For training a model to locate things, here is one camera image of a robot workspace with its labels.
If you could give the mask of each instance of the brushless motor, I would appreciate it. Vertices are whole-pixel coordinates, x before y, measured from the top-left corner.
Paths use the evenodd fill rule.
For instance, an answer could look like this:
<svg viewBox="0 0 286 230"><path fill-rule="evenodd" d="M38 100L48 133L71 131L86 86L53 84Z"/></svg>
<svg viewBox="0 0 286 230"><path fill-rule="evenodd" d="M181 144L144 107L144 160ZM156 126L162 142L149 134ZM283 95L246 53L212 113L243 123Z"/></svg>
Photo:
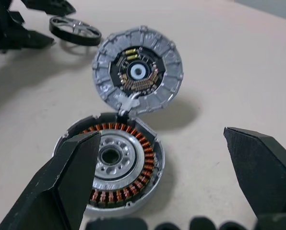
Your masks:
<svg viewBox="0 0 286 230"><path fill-rule="evenodd" d="M146 26L111 34L92 64L100 97L117 113L76 122L56 144L99 131L101 142L86 213L121 216L140 209L164 172L165 154L157 134L138 114L165 108L183 79L175 44Z"/></svg>

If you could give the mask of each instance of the beige tabletop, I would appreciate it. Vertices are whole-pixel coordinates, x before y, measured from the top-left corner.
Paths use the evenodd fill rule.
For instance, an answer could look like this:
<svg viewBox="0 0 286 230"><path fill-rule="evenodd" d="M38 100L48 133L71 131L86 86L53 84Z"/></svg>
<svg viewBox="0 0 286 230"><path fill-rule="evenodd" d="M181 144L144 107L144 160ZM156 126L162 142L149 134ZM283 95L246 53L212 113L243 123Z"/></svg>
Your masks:
<svg viewBox="0 0 286 230"><path fill-rule="evenodd" d="M250 228L255 215L238 186L225 126L274 136L286 148L286 19L231 0L72 0L73 16L112 32L148 25L172 39L184 81L166 110L142 116L166 150L152 200L134 214L154 228L186 230L197 215ZM16 0L26 27L50 34L49 16ZM60 135L88 115L113 111L98 96L96 48L57 43L0 55L0 222ZM82 228L87 217L84 217Z"/></svg>

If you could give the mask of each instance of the gold capacitor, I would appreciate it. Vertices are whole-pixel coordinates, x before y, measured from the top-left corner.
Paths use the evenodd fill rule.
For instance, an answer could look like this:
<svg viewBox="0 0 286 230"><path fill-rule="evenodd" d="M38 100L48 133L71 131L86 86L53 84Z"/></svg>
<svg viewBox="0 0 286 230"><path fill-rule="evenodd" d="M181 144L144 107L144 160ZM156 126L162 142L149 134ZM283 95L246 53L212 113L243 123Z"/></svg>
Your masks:
<svg viewBox="0 0 286 230"><path fill-rule="evenodd" d="M137 49L129 49L129 50L126 50L125 51L125 54L128 55L128 54L133 54L137 51Z"/></svg>
<svg viewBox="0 0 286 230"><path fill-rule="evenodd" d="M128 56L128 57L127 57L127 60L129 61L129 60L136 59L136 58L138 58L138 56L139 56L139 55L137 55L137 54Z"/></svg>

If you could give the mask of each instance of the white table surface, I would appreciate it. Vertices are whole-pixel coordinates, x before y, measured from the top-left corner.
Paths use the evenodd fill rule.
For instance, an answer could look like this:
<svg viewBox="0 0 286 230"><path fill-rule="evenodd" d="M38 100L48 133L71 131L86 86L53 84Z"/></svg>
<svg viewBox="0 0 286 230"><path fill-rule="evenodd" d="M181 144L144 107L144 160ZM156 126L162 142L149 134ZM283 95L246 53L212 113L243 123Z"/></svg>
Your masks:
<svg viewBox="0 0 286 230"><path fill-rule="evenodd" d="M71 2L73 17L103 37L148 25L172 39L183 60L177 97L143 116L164 144L166 170L156 195L134 216L152 228L170 221L186 230L197 215L218 226L253 226L223 130L259 131L286 148L286 20L229 0ZM45 13L19 0L12 8L27 28L50 34ZM112 111L92 82L96 49L56 40L51 49L0 55L0 222L73 122Z"/></svg>

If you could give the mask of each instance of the copper coil winding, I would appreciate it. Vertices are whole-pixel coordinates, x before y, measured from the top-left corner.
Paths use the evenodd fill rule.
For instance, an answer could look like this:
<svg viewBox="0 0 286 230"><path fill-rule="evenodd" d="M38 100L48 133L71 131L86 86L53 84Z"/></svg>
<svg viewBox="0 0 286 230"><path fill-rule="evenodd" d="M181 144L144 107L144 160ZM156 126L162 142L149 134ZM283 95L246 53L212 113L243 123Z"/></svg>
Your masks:
<svg viewBox="0 0 286 230"><path fill-rule="evenodd" d="M133 182L133 184L124 187L121 190L116 191L98 191L96 189L92 190L91 193L91 203L105 207L110 205L111 207L116 203L125 203L128 199L132 198L141 191L149 183L154 167L155 167L155 153L151 147L150 142L146 139L145 136L135 128L132 128L126 124L122 123L102 123L95 126L91 126L88 129L82 131L81 133L87 133L90 131L99 131L102 129L120 129L127 133L133 135L142 145L144 150L145 162L143 170L140 176Z"/></svg>

